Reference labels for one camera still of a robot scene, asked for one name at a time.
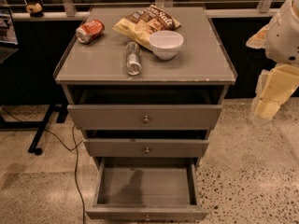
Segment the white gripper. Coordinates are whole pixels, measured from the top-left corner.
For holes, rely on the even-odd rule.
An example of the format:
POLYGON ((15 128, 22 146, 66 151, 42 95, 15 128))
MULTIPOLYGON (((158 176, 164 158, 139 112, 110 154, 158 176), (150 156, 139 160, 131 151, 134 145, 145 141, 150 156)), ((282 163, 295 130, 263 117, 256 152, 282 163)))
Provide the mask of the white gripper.
MULTIPOLYGON (((250 37, 246 46, 264 49, 268 25, 250 37)), ((272 119, 283 105, 299 88, 299 66, 278 63, 270 71, 263 70, 259 76, 256 96, 253 99, 252 116, 259 119, 272 119)))

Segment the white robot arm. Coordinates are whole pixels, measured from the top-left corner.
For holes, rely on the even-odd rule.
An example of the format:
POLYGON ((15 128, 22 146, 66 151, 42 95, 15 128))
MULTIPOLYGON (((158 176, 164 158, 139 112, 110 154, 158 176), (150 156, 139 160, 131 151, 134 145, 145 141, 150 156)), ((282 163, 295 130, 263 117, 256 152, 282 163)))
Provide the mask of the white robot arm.
POLYGON ((251 106, 251 118, 266 123, 299 88, 299 0, 286 0, 246 46, 264 49, 266 57, 276 63, 259 75, 251 106))

